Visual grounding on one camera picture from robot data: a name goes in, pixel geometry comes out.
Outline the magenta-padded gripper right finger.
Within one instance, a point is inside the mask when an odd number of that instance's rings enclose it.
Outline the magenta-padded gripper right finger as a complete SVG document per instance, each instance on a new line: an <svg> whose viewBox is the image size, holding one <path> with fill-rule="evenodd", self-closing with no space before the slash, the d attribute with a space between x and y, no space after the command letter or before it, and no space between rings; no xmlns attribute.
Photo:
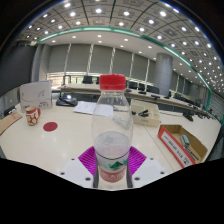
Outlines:
<svg viewBox="0 0 224 224"><path fill-rule="evenodd" d="M154 158L148 158L134 147L127 163L127 187L140 188L166 176L166 171Z"/></svg>

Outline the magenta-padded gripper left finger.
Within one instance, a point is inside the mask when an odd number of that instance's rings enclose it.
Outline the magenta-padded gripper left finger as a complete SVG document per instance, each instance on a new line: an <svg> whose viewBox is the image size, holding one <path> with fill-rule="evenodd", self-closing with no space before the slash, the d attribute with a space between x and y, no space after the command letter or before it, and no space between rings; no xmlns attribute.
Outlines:
<svg viewBox="0 0 224 224"><path fill-rule="evenodd" d="M88 148L78 158L70 159L59 176L84 188L97 188L99 176L94 147Z"/></svg>

